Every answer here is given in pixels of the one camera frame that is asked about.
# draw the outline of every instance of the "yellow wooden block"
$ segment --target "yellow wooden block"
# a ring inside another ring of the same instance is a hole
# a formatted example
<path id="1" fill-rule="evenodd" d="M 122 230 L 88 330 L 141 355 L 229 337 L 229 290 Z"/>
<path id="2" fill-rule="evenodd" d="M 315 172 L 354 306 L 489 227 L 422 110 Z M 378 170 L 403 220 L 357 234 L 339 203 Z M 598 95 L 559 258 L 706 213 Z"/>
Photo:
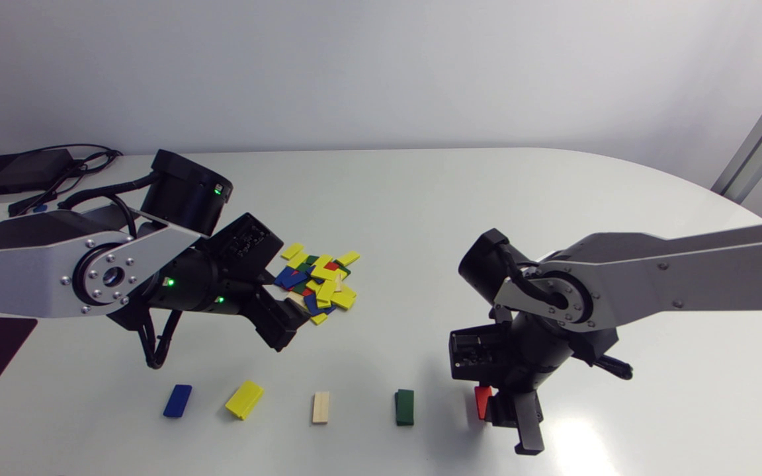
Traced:
<path id="1" fill-rule="evenodd" d="M 325 265 L 327 263 L 331 262 L 331 255 L 320 255 L 316 261 L 314 261 L 314 266 L 317 267 L 317 269 L 325 268 Z"/>
<path id="2" fill-rule="evenodd" d="M 312 424 L 327 424 L 327 414 L 331 401 L 330 392 L 318 391 L 314 394 L 314 415 L 311 416 Z"/>
<path id="3" fill-rule="evenodd" d="M 327 314 L 317 314 L 316 316 L 311 317 L 311 320 L 315 323 L 315 325 L 320 325 L 321 323 L 325 322 L 327 319 Z"/>
<path id="4" fill-rule="evenodd" d="M 246 380 L 225 404 L 225 409 L 235 414 L 237 418 L 245 420 L 251 410 L 254 409 L 257 401 L 260 400 L 261 395 L 263 395 L 263 388 L 251 380 Z"/>
<path id="5" fill-rule="evenodd" d="M 298 254 L 301 250 L 305 249 L 305 246 L 301 243 L 293 243 L 290 245 L 287 250 L 284 250 L 283 253 L 281 253 L 281 257 L 284 259 L 293 259 L 296 254 Z"/>
<path id="6" fill-rule="evenodd" d="M 319 290 L 317 292 L 317 301 L 319 300 L 331 301 L 331 296 L 333 295 L 333 292 L 336 289 L 337 289 L 337 283 L 335 283 L 335 281 L 325 281 L 319 287 Z"/>
<path id="7" fill-rule="evenodd" d="M 337 278 L 337 274 L 334 271 L 318 266 L 314 268 L 314 271 L 311 271 L 311 276 L 326 281 L 334 281 Z"/>
<path id="8" fill-rule="evenodd" d="M 287 299 L 299 305 L 304 310 L 308 310 L 308 304 L 305 304 L 305 297 L 296 292 L 288 292 Z"/>
<path id="9" fill-rule="evenodd" d="M 348 310 L 352 304 L 355 303 L 357 293 L 345 284 L 342 284 L 342 287 L 343 290 L 341 290 L 341 292 L 333 293 L 331 296 L 331 303 L 337 307 L 342 307 L 343 309 Z"/>
<path id="10" fill-rule="evenodd" d="M 311 256 L 311 255 L 305 252 L 298 252 L 294 254 L 293 257 L 290 258 L 290 261 L 287 262 L 287 266 L 293 269 L 296 269 L 299 267 L 300 264 L 302 264 L 303 262 L 305 262 L 306 259 L 308 259 L 308 256 Z"/>
<path id="11" fill-rule="evenodd" d="M 338 257 L 337 261 L 341 263 L 343 266 L 348 266 L 352 262 L 356 262 L 359 257 L 360 255 L 357 254 L 356 252 L 348 252 L 348 253 L 345 253 L 345 255 Z"/>

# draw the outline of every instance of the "white table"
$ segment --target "white table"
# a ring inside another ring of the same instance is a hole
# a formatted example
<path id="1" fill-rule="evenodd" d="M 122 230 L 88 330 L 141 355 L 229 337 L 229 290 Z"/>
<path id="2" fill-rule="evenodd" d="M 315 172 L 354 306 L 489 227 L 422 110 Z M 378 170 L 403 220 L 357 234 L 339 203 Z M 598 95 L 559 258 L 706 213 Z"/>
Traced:
<path id="1" fill-rule="evenodd" d="M 474 384 L 448 368 L 448 332 L 489 323 L 456 273 L 485 230 L 538 257 L 597 231 L 760 223 L 745 209 L 573 151 L 187 157 L 233 181 L 220 227 L 249 211 L 311 253 L 362 253 L 356 305 L 308 323 L 281 353 L 243 317 L 188 313 L 158 371 L 109 319 L 42 320 L 0 379 L 0 475 L 762 474 L 762 313 L 663 313 L 620 328 L 609 353 L 633 365 L 630 382 L 570 359 L 539 391 L 538 457 L 514 454 L 516 431 L 480 422 Z M 123 157 L 87 186 L 145 175 L 150 161 Z M 124 198 L 139 207 L 142 196 Z M 245 379 L 266 393 L 242 422 L 223 404 Z M 171 420 L 161 412 L 176 383 L 193 393 Z M 398 388 L 415 390 L 412 428 L 394 422 Z M 314 391 L 331 392 L 327 426 L 310 424 Z"/>

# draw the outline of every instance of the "green wooden block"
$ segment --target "green wooden block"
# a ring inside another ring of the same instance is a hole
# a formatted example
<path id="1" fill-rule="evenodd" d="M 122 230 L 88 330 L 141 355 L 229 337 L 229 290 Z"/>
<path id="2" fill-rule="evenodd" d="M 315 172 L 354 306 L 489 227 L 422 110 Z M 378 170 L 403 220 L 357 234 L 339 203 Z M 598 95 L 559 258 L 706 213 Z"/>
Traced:
<path id="1" fill-rule="evenodd" d="M 399 389 L 396 392 L 396 425 L 413 426 L 413 391 Z"/>

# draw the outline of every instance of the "beige wooden block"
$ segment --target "beige wooden block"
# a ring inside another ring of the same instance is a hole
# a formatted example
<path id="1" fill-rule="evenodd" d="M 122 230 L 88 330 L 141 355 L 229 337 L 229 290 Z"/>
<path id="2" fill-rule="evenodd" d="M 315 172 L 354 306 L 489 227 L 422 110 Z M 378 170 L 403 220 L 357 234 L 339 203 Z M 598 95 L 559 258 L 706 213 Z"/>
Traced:
<path id="1" fill-rule="evenodd" d="M 331 393 L 318 391 L 314 394 L 314 416 L 311 421 L 314 424 L 327 424 Z"/>

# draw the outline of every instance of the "blue wooden block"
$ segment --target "blue wooden block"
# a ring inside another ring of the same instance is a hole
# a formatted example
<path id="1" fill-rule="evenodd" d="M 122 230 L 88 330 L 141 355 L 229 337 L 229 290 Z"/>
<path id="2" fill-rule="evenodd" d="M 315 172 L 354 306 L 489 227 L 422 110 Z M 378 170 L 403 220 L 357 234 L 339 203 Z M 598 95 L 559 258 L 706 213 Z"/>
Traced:
<path id="1" fill-rule="evenodd" d="M 184 414 L 184 408 L 187 406 L 187 399 L 190 398 L 190 392 L 193 391 L 192 385 L 176 385 L 169 396 L 167 407 L 163 410 L 163 416 L 167 418 L 181 418 Z"/>

